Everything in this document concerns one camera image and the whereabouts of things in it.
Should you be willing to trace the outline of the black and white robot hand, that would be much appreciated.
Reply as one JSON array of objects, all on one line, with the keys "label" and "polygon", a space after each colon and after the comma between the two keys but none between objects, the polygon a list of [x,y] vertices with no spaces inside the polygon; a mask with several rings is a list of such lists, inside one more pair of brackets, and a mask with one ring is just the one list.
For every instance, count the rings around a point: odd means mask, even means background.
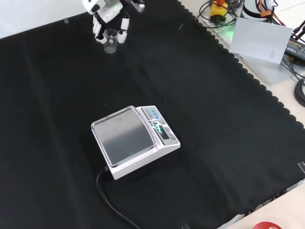
[{"label": "black and white robot hand", "polygon": [[105,30],[110,28],[117,20],[120,26],[115,29],[118,32],[118,43],[124,43],[129,28],[129,14],[126,7],[131,4],[139,13],[145,9],[143,0],[83,0],[86,11],[93,16],[92,32],[96,41],[105,44]]}]

